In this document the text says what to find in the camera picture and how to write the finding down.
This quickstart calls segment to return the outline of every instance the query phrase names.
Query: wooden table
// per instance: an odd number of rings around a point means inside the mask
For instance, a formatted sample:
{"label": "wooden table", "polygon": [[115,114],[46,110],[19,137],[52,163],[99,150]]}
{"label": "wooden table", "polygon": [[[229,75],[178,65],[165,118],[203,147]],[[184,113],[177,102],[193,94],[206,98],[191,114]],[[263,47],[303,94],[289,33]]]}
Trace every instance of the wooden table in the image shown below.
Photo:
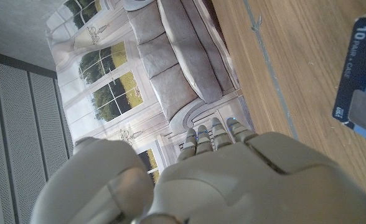
{"label": "wooden table", "polygon": [[366,139],[331,115],[352,26],[366,13],[366,0],[212,2],[256,132],[298,138],[337,161],[366,191]]}

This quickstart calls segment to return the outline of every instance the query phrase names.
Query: white robotic hand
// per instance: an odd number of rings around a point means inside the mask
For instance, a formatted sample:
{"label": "white robotic hand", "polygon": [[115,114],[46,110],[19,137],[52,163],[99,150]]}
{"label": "white robotic hand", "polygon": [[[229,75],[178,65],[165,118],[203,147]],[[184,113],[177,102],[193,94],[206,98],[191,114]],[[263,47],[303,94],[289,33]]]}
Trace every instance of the white robotic hand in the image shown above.
{"label": "white robotic hand", "polygon": [[366,223],[366,195],[335,162],[282,134],[227,126],[234,144],[212,119],[216,151],[204,126],[198,138],[188,130],[154,191],[128,144],[87,139],[50,178],[32,223]]}

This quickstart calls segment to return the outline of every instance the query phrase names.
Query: robotic finger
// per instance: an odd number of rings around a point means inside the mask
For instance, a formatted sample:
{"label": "robotic finger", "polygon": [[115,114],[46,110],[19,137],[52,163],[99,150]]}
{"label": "robotic finger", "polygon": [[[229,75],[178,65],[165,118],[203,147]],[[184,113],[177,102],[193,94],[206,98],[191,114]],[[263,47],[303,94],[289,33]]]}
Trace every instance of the robotic finger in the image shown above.
{"label": "robotic finger", "polygon": [[198,145],[197,155],[204,152],[212,152],[212,145],[210,143],[209,134],[207,128],[204,125],[198,127]]}
{"label": "robotic finger", "polygon": [[257,134],[245,128],[240,122],[238,122],[235,118],[228,118],[227,121],[228,129],[230,130],[234,140],[236,142],[246,143],[251,138],[257,136]]}
{"label": "robotic finger", "polygon": [[197,147],[197,133],[194,129],[190,128],[187,131],[187,137],[183,145],[183,151],[179,154],[177,162],[183,161],[195,155],[195,148]]}

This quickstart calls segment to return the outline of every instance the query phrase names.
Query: sofa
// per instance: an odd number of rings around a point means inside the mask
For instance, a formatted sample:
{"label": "sofa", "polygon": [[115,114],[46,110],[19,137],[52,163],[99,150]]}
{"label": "sofa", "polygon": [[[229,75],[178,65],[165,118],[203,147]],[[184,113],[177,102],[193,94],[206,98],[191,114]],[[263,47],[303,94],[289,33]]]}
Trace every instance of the sofa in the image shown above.
{"label": "sofa", "polygon": [[193,0],[124,0],[141,61],[171,131],[234,90],[222,56]]}

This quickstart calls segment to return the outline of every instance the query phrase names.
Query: window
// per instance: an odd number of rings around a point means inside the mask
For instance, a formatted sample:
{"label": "window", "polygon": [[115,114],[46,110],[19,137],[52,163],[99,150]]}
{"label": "window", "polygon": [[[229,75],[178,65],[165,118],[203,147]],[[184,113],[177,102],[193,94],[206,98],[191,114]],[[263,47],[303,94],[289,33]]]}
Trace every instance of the window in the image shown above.
{"label": "window", "polygon": [[90,52],[80,61],[80,73],[87,84],[93,84],[128,61],[124,42]]}
{"label": "window", "polygon": [[132,72],[128,72],[93,93],[96,119],[111,121],[143,102]]}
{"label": "window", "polygon": [[146,166],[147,173],[150,175],[152,181],[156,184],[159,178],[159,170],[156,158],[153,154],[153,149],[148,149],[147,151],[140,153],[139,157]]}

